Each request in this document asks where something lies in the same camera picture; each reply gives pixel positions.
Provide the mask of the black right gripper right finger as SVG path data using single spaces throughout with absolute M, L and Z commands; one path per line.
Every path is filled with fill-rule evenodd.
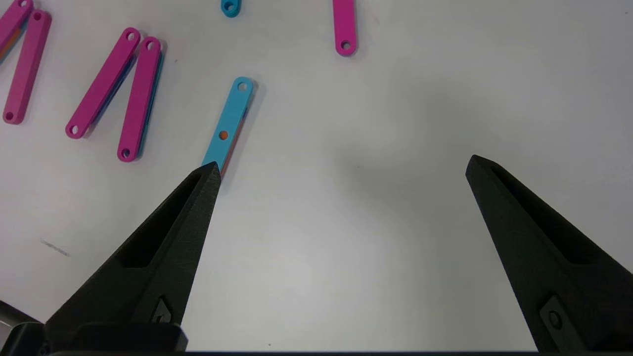
M 632 274 L 496 162 L 466 179 L 538 351 L 630 353 Z

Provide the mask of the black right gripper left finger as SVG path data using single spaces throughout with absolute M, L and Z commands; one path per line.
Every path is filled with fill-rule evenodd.
M 53 352 L 175 352 L 220 188 L 192 171 L 45 323 Z

